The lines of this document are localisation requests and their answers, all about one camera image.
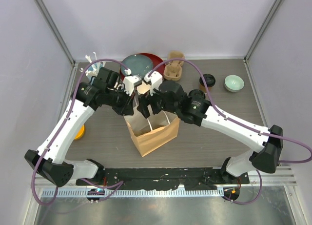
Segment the green paper cup stack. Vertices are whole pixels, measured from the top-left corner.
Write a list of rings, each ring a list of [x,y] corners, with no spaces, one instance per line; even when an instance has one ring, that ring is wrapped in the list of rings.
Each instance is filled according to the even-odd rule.
[[[142,82],[142,84],[139,85],[139,86],[136,88],[137,93],[138,93],[139,95],[145,94],[145,93],[149,92],[150,89],[151,89],[151,85],[150,85],[150,84],[147,84],[147,83],[145,83],[145,82]]]

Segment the brown paper bag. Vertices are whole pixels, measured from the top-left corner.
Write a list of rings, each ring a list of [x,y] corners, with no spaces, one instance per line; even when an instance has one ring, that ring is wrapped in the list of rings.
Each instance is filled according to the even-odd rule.
[[[180,119],[166,111],[146,119],[137,111],[137,98],[134,102],[134,114],[124,119],[134,145],[144,157],[178,136]]]

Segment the black cup lid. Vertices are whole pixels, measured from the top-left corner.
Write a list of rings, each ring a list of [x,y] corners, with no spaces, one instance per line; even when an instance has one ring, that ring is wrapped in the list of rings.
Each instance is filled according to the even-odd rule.
[[[189,97],[198,97],[201,99],[206,99],[206,95],[202,90],[199,89],[193,89],[188,94]]]
[[[216,79],[213,75],[203,74],[203,78],[204,78],[206,85],[209,89],[215,85]],[[203,79],[201,77],[199,78],[199,84],[204,85]]]

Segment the single brown paper cup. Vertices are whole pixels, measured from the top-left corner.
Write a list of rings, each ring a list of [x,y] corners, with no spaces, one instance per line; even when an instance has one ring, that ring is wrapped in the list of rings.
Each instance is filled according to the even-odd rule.
[[[199,89],[200,89],[201,91],[203,91],[203,92],[206,92],[206,88],[205,88],[205,86],[202,85],[202,84],[199,84]]]

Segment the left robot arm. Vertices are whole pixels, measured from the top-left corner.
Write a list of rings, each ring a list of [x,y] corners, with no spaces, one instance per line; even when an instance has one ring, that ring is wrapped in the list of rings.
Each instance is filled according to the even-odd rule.
[[[86,178],[92,185],[103,182],[103,165],[92,159],[68,161],[65,156],[82,125],[98,107],[108,105],[119,115],[133,115],[135,87],[141,84],[141,79],[137,76],[127,76],[123,82],[119,79],[119,73],[102,67],[93,83],[78,85],[47,140],[37,150],[28,150],[24,156],[36,173],[57,187],[81,178]]]

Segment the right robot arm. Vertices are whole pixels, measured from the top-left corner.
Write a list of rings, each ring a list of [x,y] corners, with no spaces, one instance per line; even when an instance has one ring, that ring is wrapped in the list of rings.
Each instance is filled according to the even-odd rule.
[[[223,182],[230,184],[242,174],[256,169],[270,174],[276,171],[283,148],[281,127],[258,126],[224,111],[217,112],[206,100],[203,91],[193,89],[186,93],[175,81],[164,81],[159,88],[151,88],[144,83],[137,92],[137,110],[145,118],[167,111],[176,114],[185,123],[216,130],[250,148],[224,161],[220,170]]]

